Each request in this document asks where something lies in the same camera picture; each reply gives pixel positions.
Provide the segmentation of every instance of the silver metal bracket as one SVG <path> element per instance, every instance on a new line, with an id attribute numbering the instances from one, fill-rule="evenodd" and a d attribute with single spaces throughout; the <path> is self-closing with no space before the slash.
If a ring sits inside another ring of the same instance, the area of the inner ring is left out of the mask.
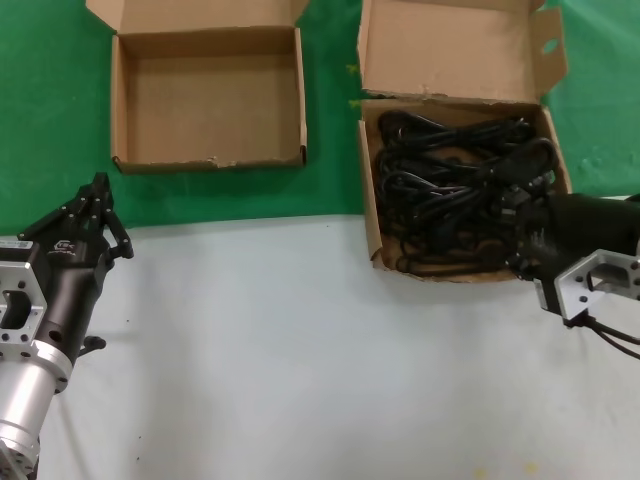
<path id="1" fill-rule="evenodd" d="M 572 320 L 607 293 L 640 300 L 640 259 L 597 250 L 555 280 L 562 317 Z"/>
<path id="2" fill-rule="evenodd" d="M 31 313 L 19 330 L 0 328 L 0 348 L 30 345 L 47 310 L 47 301 L 29 262 L 0 262 L 0 293 L 7 290 L 25 292 L 31 301 Z M 7 308 L 5 296 L 0 295 L 0 325 Z"/>

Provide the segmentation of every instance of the power cord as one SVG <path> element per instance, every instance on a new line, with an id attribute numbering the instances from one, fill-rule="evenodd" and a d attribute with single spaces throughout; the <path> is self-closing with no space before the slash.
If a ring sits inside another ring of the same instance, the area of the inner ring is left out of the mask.
<path id="1" fill-rule="evenodd" d="M 378 127 L 376 202 L 382 233 L 400 243 L 396 269 L 424 277 L 504 269 L 517 251 L 516 207 L 553 183 L 553 143 L 522 118 L 450 128 L 393 110 Z M 446 156 L 452 147 L 477 161 Z"/>
<path id="2" fill-rule="evenodd" d="M 618 340 L 622 340 L 623 342 L 630 343 L 632 345 L 640 346 L 640 338 L 633 337 L 631 335 L 627 335 L 626 333 L 620 332 L 614 328 L 608 327 L 607 325 L 603 325 L 598 322 L 595 318 L 589 315 L 588 311 L 582 312 L 578 317 L 573 320 L 565 320 L 565 326 L 568 328 L 588 328 L 600 338 L 602 338 L 605 342 L 611 345 L 616 350 L 629 355 L 636 360 L 640 360 L 640 353 L 634 352 L 633 350 L 625 347 L 624 345 L 620 345 L 618 342 L 613 340 L 611 337 L 616 338 Z"/>

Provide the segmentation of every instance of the wire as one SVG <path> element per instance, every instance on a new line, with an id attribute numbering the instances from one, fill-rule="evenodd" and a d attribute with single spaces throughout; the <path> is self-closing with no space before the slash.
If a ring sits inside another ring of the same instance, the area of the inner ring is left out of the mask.
<path id="1" fill-rule="evenodd" d="M 573 319 L 572 321 L 565 322 L 565 324 L 569 328 L 573 328 L 573 327 L 588 328 L 589 330 L 593 331 L 593 333 L 598 335 L 600 338 L 602 338 L 605 342 L 607 342 L 616 350 L 619 350 L 625 355 L 629 355 L 630 357 L 640 360 L 640 353 L 634 352 L 633 350 L 630 350 L 624 345 L 620 345 L 611 337 L 614 337 L 614 338 L 617 338 L 618 340 L 622 340 L 624 342 L 631 343 L 632 345 L 638 345 L 638 346 L 640 346 L 640 338 L 627 335 L 626 333 L 620 332 L 615 328 L 611 328 L 607 325 L 603 325 L 602 323 L 598 322 L 594 317 L 589 315 L 589 312 L 586 310 L 582 312 L 578 317 Z"/>
<path id="2" fill-rule="evenodd" d="M 609 345 L 611 345 L 613 348 L 615 348 L 616 350 L 621 351 L 624 354 L 629 355 L 630 357 L 635 358 L 636 360 L 640 360 L 640 354 L 637 352 L 634 352 L 633 350 L 628 349 L 627 347 L 620 345 L 618 342 L 614 342 L 613 340 L 611 340 L 607 335 L 605 335 L 604 333 L 602 333 L 601 330 L 596 330 L 596 329 L 591 329 L 593 330 L 593 332 L 598 335 L 600 338 L 602 338 L 605 342 L 607 342 Z"/>
<path id="3" fill-rule="evenodd" d="M 400 241 L 396 269 L 427 277 L 502 270 L 517 251 L 513 209 L 553 182 L 553 143 L 522 118 L 449 128 L 393 110 L 378 128 L 378 217 Z M 445 155 L 452 147 L 477 161 Z"/>

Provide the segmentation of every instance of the cardboard box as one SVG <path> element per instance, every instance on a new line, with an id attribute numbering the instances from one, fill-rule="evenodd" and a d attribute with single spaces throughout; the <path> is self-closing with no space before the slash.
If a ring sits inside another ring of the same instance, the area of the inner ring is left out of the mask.
<path id="1" fill-rule="evenodd" d="M 87 0 L 113 39 L 123 173 L 303 165 L 307 0 Z"/>
<path id="2" fill-rule="evenodd" d="M 555 188 L 571 191 L 551 115 L 540 105 L 540 97 L 568 70 L 560 10 L 539 10 L 543 3 L 364 0 L 358 41 L 363 88 L 396 98 L 364 101 L 359 124 L 367 241 L 374 267 L 395 270 L 400 256 L 398 241 L 380 232 L 374 193 L 372 162 L 382 147 L 377 120 L 385 111 L 407 110 L 452 127 L 523 116 L 555 143 L 560 158 Z M 505 270 L 437 280 L 512 278 Z"/>

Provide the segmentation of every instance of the metal mount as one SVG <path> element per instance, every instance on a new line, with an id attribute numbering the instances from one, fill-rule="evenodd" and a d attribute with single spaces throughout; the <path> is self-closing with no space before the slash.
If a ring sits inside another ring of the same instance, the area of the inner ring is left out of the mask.
<path id="1" fill-rule="evenodd" d="M 18 461 L 0 439 L 0 480 L 27 480 Z"/>
<path id="2" fill-rule="evenodd" d="M 0 262 L 0 292 L 0 352 L 6 354 L 10 349 L 31 345 L 47 311 L 47 301 L 29 262 Z M 26 307 L 30 307 L 24 312 L 27 320 L 20 328 L 6 328 L 10 310 L 20 308 L 15 296 L 21 293 L 26 295 Z"/>
<path id="3" fill-rule="evenodd" d="M 565 270 L 555 280 L 562 317 L 571 320 L 607 293 L 640 300 L 637 257 L 597 250 Z"/>

